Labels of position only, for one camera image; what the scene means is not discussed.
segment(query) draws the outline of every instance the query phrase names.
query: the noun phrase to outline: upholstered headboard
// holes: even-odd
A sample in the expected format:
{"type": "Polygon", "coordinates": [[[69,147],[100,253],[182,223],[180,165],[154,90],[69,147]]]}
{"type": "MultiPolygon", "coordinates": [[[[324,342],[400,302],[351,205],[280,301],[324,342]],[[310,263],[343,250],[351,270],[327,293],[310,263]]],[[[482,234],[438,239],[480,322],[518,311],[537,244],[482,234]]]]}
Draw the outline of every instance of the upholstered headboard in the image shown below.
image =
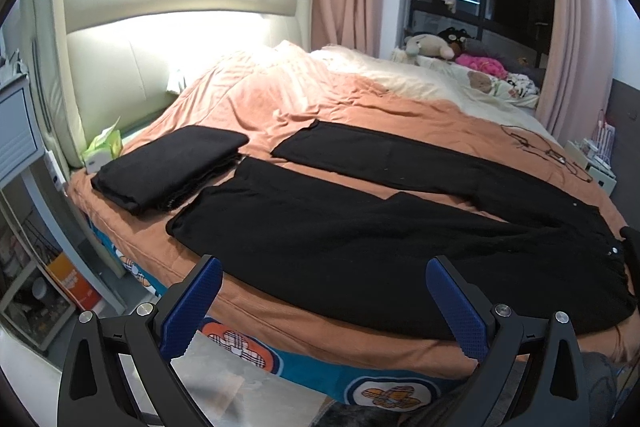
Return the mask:
{"type": "Polygon", "coordinates": [[[118,118],[124,133],[170,105],[169,74],[288,40],[310,49],[311,0],[20,0],[22,58],[46,147],[68,173],[118,118]]]}

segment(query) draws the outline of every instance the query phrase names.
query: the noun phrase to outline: plush toy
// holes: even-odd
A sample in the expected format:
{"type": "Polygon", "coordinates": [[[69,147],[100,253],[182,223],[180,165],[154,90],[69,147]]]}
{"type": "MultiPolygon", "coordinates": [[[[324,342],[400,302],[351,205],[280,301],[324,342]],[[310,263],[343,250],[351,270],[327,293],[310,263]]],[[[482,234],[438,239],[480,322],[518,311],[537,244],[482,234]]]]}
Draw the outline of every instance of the plush toy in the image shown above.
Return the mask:
{"type": "Polygon", "coordinates": [[[405,51],[409,58],[424,55],[425,57],[441,57],[445,60],[451,60],[455,56],[444,39],[427,33],[408,37],[405,51]]]}
{"type": "Polygon", "coordinates": [[[491,92],[491,78],[486,74],[480,71],[469,71],[466,76],[469,77],[469,86],[485,93],[491,92]]]}
{"type": "Polygon", "coordinates": [[[492,74],[501,80],[507,79],[507,70],[505,70],[502,64],[495,60],[495,58],[472,57],[471,55],[463,53],[460,57],[456,58],[456,64],[480,71],[481,73],[492,74]]]}
{"type": "Polygon", "coordinates": [[[458,30],[453,26],[441,31],[438,33],[438,36],[447,42],[456,54],[456,57],[465,51],[465,42],[471,38],[471,35],[469,35],[466,30],[458,30]]]}

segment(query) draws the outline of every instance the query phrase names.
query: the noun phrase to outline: blue gripper pad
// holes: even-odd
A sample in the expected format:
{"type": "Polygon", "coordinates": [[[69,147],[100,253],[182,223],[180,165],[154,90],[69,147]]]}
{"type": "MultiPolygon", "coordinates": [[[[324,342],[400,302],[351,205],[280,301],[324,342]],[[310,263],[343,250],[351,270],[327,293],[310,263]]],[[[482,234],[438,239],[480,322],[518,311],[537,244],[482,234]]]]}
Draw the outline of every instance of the blue gripper pad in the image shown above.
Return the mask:
{"type": "Polygon", "coordinates": [[[463,353],[482,362],[489,352],[484,320],[437,259],[427,263],[427,288],[463,353]]]}
{"type": "Polygon", "coordinates": [[[160,355],[169,362],[184,355],[222,286],[222,263],[215,257],[196,275],[161,325],[160,355]]]}

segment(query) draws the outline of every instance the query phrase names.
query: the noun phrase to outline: black clothing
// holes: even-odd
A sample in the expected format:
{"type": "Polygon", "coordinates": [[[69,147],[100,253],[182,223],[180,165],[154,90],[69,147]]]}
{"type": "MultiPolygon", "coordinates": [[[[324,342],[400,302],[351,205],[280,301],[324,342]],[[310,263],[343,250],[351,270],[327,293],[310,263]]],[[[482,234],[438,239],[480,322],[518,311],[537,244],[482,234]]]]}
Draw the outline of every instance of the black clothing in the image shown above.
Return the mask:
{"type": "Polygon", "coordinates": [[[526,172],[430,143],[316,120],[271,154],[385,187],[458,196],[526,227],[570,225],[604,253],[620,247],[596,206],[526,172]]]}
{"type": "Polygon", "coordinates": [[[91,185],[134,216],[167,212],[235,166],[247,142],[235,131],[188,125],[107,163],[91,185]]]}
{"type": "Polygon", "coordinates": [[[234,178],[204,188],[166,231],[258,290],[380,331],[453,340],[424,277],[439,254],[492,302],[519,314],[562,310],[577,333],[627,318],[636,302],[620,256],[585,250],[586,241],[574,248],[567,227],[549,222],[504,223],[405,192],[382,200],[246,158],[234,178]]]}

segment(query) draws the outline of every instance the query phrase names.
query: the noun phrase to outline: metal screw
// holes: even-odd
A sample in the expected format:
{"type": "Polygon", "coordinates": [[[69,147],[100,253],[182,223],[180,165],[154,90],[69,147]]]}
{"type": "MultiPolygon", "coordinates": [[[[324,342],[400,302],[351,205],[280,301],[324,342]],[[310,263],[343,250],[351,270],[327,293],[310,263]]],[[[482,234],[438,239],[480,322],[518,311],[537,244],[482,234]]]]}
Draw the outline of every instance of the metal screw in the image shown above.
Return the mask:
{"type": "Polygon", "coordinates": [[[154,310],[153,304],[151,304],[150,302],[145,302],[140,304],[140,306],[136,308],[136,313],[144,317],[145,315],[148,315],[149,313],[151,313],[153,310],[154,310]]]}
{"type": "Polygon", "coordinates": [[[500,315],[500,317],[508,317],[511,315],[511,308],[509,308],[506,304],[498,304],[495,307],[495,312],[500,315]]]}
{"type": "Polygon", "coordinates": [[[93,312],[85,311],[80,314],[80,316],[78,317],[78,320],[82,322],[82,324],[85,324],[89,322],[91,320],[91,317],[93,316],[94,316],[93,312]]]}
{"type": "Polygon", "coordinates": [[[567,324],[567,322],[569,322],[569,315],[564,312],[556,312],[556,321],[561,324],[567,324]]]}

